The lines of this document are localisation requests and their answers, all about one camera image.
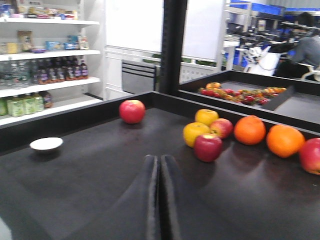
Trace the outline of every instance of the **tray of fruit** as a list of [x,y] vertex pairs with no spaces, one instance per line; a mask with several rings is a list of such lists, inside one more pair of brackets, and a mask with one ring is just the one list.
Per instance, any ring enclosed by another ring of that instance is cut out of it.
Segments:
[[180,98],[320,131],[320,82],[223,71],[179,85]]
[[238,89],[222,88],[220,82],[209,82],[198,90],[199,94],[224,99],[245,105],[265,105],[271,98],[279,96],[287,89],[285,87],[269,86],[265,89]]

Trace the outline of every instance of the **red apple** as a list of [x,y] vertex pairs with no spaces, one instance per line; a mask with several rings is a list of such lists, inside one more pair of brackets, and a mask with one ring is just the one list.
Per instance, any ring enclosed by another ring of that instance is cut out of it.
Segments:
[[305,171],[320,175],[320,138],[307,140],[299,150],[299,158]]
[[225,118],[218,118],[210,125],[211,133],[217,135],[221,139],[227,138],[234,130],[231,121]]
[[146,108],[139,100],[125,100],[119,106],[119,113],[125,123],[137,124],[144,118]]
[[204,133],[195,138],[194,155],[205,163],[216,160],[222,152],[222,140],[212,133]]

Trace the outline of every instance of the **bottle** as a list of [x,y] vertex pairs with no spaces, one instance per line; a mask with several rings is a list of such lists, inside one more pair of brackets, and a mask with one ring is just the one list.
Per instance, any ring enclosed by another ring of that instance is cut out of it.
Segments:
[[57,57],[54,59],[54,67],[55,67],[55,68],[61,68],[61,67],[62,67],[61,58],[60,58],[59,56],[57,56]]
[[11,72],[11,61],[3,62],[3,80],[7,87],[12,87],[13,78],[12,78],[12,72]]
[[13,99],[12,96],[8,96],[6,98],[6,109],[9,115],[12,115],[12,105],[11,105],[12,99]]
[[77,56],[73,56],[73,57],[72,57],[72,64],[73,64],[74,66],[78,66],[78,65],[79,65]]
[[6,100],[2,97],[0,98],[0,116],[4,116],[7,114],[7,103]]
[[37,91],[33,94],[33,98],[35,101],[35,111],[36,112],[43,111],[45,109],[44,98],[40,96],[40,94]]
[[36,59],[32,59],[30,62],[30,79],[31,83],[38,84],[39,75],[38,75],[38,63]]
[[5,85],[5,63],[0,61],[0,86]]
[[11,102],[11,108],[12,108],[12,117],[21,117],[25,114],[24,102],[17,95],[13,96],[13,99]]
[[54,84],[57,82],[57,74],[54,69],[53,62],[50,58],[45,59],[46,71],[48,74],[48,84]]
[[44,108],[51,108],[53,106],[52,95],[48,91],[41,91],[39,94],[43,97]]
[[45,63],[42,59],[39,59],[38,83],[41,85],[48,83],[48,73],[46,71]]
[[26,88],[29,86],[29,69],[28,62],[24,60],[18,61],[18,71],[20,76],[20,86],[21,88]]
[[22,87],[21,84],[21,76],[19,71],[19,66],[16,61],[11,61],[11,76],[12,76],[12,86],[14,89],[20,89]]
[[75,78],[75,80],[81,80],[82,79],[81,66],[78,64],[78,61],[74,62],[74,64],[76,64],[74,66],[74,78]]
[[66,79],[66,75],[65,75],[64,69],[62,67],[58,67],[56,69],[56,81],[58,83],[62,83],[65,81],[65,79]]
[[48,73],[48,83],[49,84],[54,84],[57,82],[57,74],[56,71],[53,67],[50,67],[47,69],[47,73]]
[[22,101],[23,101],[24,113],[26,115],[34,114],[36,112],[36,101],[31,96],[30,93],[26,93]]
[[68,59],[66,63],[66,73],[65,73],[65,80],[73,81],[75,80],[75,70],[72,66],[72,62]]
[[81,75],[82,79],[88,79],[89,77],[88,67],[85,64],[85,60],[81,60]]

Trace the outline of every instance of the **green bottle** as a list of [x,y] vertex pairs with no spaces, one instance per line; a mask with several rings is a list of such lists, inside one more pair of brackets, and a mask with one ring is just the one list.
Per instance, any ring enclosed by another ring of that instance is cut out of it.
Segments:
[[23,107],[26,115],[34,114],[36,112],[36,101],[30,93],[25,94],[25,97],[23,98]]
[[35,111],[43,111],[45,109],[44,98],[40,96],[40,94],[37,91],[33,94],[33,98],[35,100]]
[[13,96],[11,101],[12,117],[21,117],[25,115],[24,102],[17,95]]
[[9,115],[12,115],[12,106],[11,106],[12,99],[13,99],[12,96],[8,96],[6,98],[6,109]]
[[0,98],[0,116],[7,115],[7,103],[4,98]]

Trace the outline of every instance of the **apple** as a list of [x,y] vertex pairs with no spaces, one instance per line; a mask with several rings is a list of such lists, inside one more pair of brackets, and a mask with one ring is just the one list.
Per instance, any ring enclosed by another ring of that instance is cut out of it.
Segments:
[[213,162],[220,156],[222,145],[222,140],[215,134],[201,134],[195,139],[193,147],[194,155],[202,162]]
[[320,137],[307,140],[299,149],[302,168],[311,174],[320,175]]
[[194,121],[198,123],[203,123],[207,126],[219,118],[216,111],[210,109],[199,109],[194,116]]
[[218,118],[210,124],[211,133],[217,135],[221,139],[227,138],[234,130],[231,121],[225,118]]
[[191,122],[183,128],[183,140],[186,145],[193,148],[195,145],[196,137],[201,134],[209,134],[210,128],[202,122]]
[[137,124],[146,113],[145,105],[139,100],[125,100],[119,106],[119,114],[127,124]]

